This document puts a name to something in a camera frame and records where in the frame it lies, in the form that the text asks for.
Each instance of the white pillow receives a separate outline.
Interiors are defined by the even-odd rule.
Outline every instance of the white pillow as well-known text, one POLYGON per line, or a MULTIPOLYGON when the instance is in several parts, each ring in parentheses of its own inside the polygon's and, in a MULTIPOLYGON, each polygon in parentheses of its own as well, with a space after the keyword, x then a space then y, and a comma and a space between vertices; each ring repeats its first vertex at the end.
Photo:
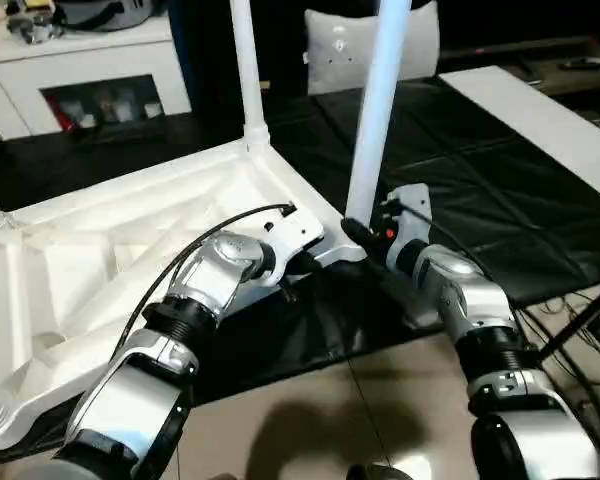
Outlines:
MULTIPOLYGON (((377 17, 346 18, 307 10, 309 94, 360 88, 367 80, 377 17)), ((411 12, 400 79, 431 77, 440 53, 438 4, 411 12)))

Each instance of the tiled floor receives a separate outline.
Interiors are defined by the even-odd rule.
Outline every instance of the tiled floor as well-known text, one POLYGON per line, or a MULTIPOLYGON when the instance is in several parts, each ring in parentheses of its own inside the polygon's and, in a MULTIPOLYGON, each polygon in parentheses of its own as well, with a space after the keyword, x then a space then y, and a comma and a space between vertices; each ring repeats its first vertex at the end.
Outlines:
MULTIPOLYGON (((536 311, 553 331, 568 322, 565 312, 536 311)), ((579 339, 568 348, 600 379, 594 350, 579 339)), ((547 366, 573 385, 554 360, 547 366)), ((438 335, 195 409, 163 479, 344 480, 364 462, 390 462, 414 480, 475 479, 466 405, 455 352, 438 335)), ((0 479, 48 456, 0 466, 0 479)))

